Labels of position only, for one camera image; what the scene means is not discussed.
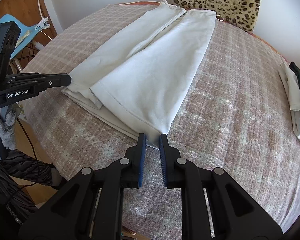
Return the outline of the left hand grey glove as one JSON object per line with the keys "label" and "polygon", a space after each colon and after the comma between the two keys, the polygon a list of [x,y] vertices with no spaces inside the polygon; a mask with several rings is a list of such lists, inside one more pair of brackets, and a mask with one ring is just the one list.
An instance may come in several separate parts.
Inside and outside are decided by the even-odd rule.
{"label": "left hand grey glove", "polygon": [[9,105],[7,109],[6,120],[0,119],[0,139],[3,145],[10,150],[16,149],[14,125],[20,113],[21,108],[17,103],[14,103]]}

